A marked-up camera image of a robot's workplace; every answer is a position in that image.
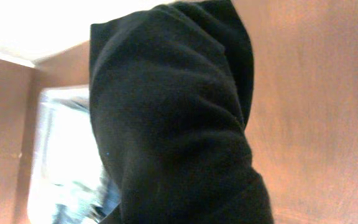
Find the black garment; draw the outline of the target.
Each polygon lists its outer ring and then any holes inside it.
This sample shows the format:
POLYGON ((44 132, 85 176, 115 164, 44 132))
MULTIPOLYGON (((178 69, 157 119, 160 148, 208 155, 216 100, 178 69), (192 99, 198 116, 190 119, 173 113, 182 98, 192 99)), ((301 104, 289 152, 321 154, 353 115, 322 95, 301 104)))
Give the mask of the black garment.
POLYGON ((89 108, 119 189, 104 223, 272 223, 244 135, 254 59, 232 2, 162 4, 93 24, 89 108))

